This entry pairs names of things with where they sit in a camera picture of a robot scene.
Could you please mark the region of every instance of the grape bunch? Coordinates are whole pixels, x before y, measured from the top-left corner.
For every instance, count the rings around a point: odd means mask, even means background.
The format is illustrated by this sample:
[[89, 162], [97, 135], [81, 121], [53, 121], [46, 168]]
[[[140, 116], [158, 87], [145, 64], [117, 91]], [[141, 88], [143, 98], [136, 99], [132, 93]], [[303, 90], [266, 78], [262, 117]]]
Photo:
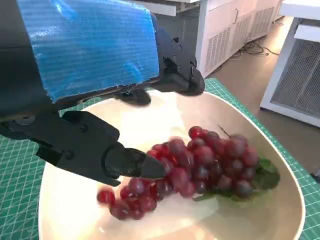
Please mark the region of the grape bunch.
[[195, 194], [220, 193], [248, 198], [254, 192], [252, 180], [258, 153], [240, 134], [220, 138], [214, 131], [199, 126], [190, 128], [190, 142], [180, 138], [154, 145], [147, 154], [165, 167], [166, 177], [159, 180], [131, 178], [116, 199], [112, 190], [97, 195], [119, 220], [139, 220], [154, 211], [158, 202], [172, 194], [192, 198]]

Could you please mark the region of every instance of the floor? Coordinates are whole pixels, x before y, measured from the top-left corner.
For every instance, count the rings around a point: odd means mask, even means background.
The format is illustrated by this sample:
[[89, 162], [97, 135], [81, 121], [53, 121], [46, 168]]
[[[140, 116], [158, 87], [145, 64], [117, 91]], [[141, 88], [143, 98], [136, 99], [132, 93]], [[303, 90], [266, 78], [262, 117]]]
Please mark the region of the floor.
[[[260, 40], [260, 44], [275, 53], [280, 53], [291, 22], [290, 17], [279, 19], [272, 25], [271, 33]], [[281, 114], [260, 109], [260, 102], [278, 56], [243, 53], [232, 58], [209, 77], [219, 79], [256, 115], [303, 167], [310, 173], [317, 171], [320, 168], [320, 129]]]

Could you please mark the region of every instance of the bowl rim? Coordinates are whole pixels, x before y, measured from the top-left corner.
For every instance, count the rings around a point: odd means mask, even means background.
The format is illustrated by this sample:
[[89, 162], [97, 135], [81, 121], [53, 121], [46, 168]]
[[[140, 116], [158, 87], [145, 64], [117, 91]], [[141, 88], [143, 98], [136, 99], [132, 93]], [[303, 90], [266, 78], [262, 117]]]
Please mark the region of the bowl rim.
[[[156, 94], [158, 91], [157, 90], [150, 90], [148, 91], [148, 93], [150, 93], [151, 95], [154, 95]], [[276, 148], [276, 146], [274, 145], [274, 143], [268, 138], [268, 136], [248, 117], [246, 116], [242, 111], [240, 111], [239, 109], [237, 109], [235, 106], [233, 106], [231, 103], [229, 103], [228, 101], [224, 100], [223, 98], [217, 96], [217, 95], [214, 95], [210, 92], [203, 92], [203, 94], [205, 95], [210, 95], [212, 97], [215, 97], [221, 101], [223, 101], [224, 103], [228, 104], [229, 106], [231, 106], [234, 110], [236, 110], [239, 114], [241, 114], [246, 120], [248, 120], [251, 125], [253, 125], [258, 131], [259, 133], [264, 136], [264, 138], [268, 141], [268, 143], [273, 147], [273, 149], [276, 151], [276, 153], [280, 156], [281, 160], [284, 162], [286, 168], [289, 170], [292, 178], [293, 178], [293, 181], [297, 187], [297, 190], [299, 192], [299, 195], [300, 195], [300, 201], [301, 201], [301, 206], [302, 206], [302, 219], [300, 220], [300, 224], [299, 224], [299, 227], [297, 229], [297, 232], [294, 236], [294, 238], [292, 240], [299, 240], [301, 234], [302, 234], [302, 231], [303, 231], [303, 227], [305, 225], [305, 221], [306, 221], [306, 207], [305, 207], [305, 198], [304, 198], [304, 195], [302, 193], [302, 190], [300, 188], [300, 185], [298, 183], [298, 180], [296, 178], [296, 176], [294, 175], [291, 167], [289, 166], [289, 164], [287, 163], [287, 161], [285, 160], [285, 158], [282, 156], [282, 154], [279, 152], [279, 150]], [[96, 102], [90, 106], [87, 106], [85, 107], [84, 109], [82, 109], [82, 111], [87, 111], [97, 105], [100, 105], [100, 104], [105, 104], [107, 102], [110, 102], [110, 101], [114, 101], [113, 98], [110, 98], [110, 99], [106, 99], [106, 100], [102, 100], [102, 101], [99, 101], [99, 102]], [[44, 182], [46, 181], [46, 178], [45, 176], [47, 176], [48, 174], [46, 174], [46, 172], [49, 171], [49, 163], [46, 162], [45, 163], [45, 166], [44, 166], [44, 170], [43, 170], [43, 174], [42, 174], [42, 179], [41, 179], [41, 185], [40, 185], [40, 193], [39, 193], [39, 204], [38, 204], [38, 235], [39, 235], [39, 240], [43, 240], [43, 226], [42, 226], [42, 223], [43, 223], [43, 198], [44, 198], [44, 191], [43, 191], [43, 184]]]

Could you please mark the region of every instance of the white bowl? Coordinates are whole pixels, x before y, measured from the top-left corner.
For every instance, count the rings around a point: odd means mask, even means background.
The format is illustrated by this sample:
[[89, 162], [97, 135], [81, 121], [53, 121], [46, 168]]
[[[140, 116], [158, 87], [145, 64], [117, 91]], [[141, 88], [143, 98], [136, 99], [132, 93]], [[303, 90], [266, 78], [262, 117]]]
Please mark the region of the white bowl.
[[[41, 240], [298, 240], [305, 221], [304, 197], [290, 167], [255, 124], [226, 101], [209, 93], [184, 97], [151, 91], [148, 107], [133, 107], [109, 99], [85, 111], [120, 130], [126, 147], [147, 151], [171, 136], [188, 141], [188, 129], [245, 135], [259, 153], [279, 169], [279, 185], [253, 202], [225, 198], [195, 202], [179, 195], [158, 204], [142, 220], [119, 221], [97, 204], [103, 185], [45, 165], [39, 202]], [[119, 194], [120, 187], [114, 190]]]

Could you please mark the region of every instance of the grape stem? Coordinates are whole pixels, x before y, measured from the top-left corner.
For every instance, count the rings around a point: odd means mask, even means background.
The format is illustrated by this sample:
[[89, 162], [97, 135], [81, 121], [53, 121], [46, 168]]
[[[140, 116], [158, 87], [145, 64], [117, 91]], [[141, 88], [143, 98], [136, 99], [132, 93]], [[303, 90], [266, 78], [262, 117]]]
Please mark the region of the grape stem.
[[222, 130], [222, 132], [224, 132], [225, 135], [229, 137], [229, 139], [231, 139], [230, 135], [226, 132], [226, 130], [224, 130], [222, 126], [218, 125], [218, 127]]

